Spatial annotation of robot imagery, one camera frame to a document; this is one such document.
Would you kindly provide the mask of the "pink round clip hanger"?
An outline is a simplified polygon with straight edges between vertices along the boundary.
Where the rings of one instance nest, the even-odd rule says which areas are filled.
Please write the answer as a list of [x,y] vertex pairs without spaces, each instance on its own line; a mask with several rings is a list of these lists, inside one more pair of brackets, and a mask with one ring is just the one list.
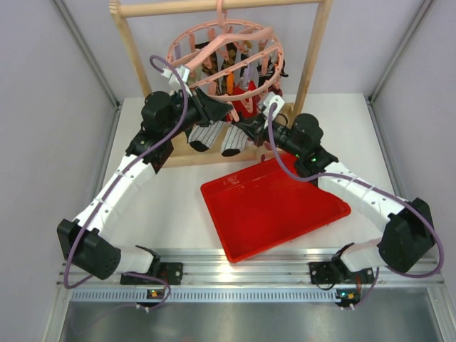
[[190,89],[233,106],[230,121],[257,114],[259,101],[281,95],[280,80],[288,75],[281,42],[273,28],[227,18],[217,2],[217,19],[181,33],[168,50],[167,61],[183,71]]

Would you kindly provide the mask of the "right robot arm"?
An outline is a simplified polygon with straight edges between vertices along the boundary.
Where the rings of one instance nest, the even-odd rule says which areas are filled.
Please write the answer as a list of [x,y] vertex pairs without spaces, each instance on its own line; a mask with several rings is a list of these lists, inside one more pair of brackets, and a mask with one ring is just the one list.
[[294,170],[283,167],[285,173],[343,200],[382,232],[378,239],[352,242],[333,255],[332,272],[340,282],[350,282],[359,271],[376,267],[411,277],[410,270],[430,249],[441,245],[429,205],[419,198],[407,201],[396,197],[352,173],[321,146],[323,131],[313,115],[296,116],[291,127],[265,115],[235,126],[255,145],[269,143],[274,154],[283,150],[295,156]]

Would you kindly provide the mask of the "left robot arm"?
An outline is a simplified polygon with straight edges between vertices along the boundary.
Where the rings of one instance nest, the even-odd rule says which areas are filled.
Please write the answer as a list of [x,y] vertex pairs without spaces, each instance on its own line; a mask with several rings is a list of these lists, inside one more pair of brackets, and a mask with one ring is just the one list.
[[190,95],[149,94],[141,110],[140,130],[113,176],[80,214],[58,224],[58,240],[67,263],[100,280],[115,273],[136,272],[146,283],[157,281],[161,274],[158,255],[145,247],[112,245],[113,232],[136,194],[172,154],[172,139],[194,127],[220,123],[232,108],[199,88]]

